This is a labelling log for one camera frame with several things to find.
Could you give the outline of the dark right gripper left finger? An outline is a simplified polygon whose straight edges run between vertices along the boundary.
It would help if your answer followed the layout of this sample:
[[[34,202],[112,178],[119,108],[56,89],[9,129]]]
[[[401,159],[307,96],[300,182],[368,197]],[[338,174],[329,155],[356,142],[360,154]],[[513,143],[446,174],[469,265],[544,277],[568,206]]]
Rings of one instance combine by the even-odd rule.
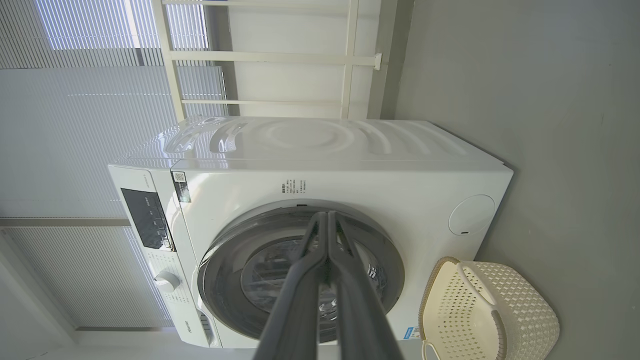
[[[255,360],[315,360],[319,344],[319,291],[329,256],[329,215],[311,217],[262,332]]]

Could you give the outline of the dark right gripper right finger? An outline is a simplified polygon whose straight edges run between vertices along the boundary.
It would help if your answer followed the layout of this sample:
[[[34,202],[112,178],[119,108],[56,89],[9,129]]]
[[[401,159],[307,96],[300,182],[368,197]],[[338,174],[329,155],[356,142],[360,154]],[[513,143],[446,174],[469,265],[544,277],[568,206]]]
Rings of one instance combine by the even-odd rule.
[[[402,360],[384,307],[349,237],[346,219],[327,214],[327,278],[336,292],[341,360]]]

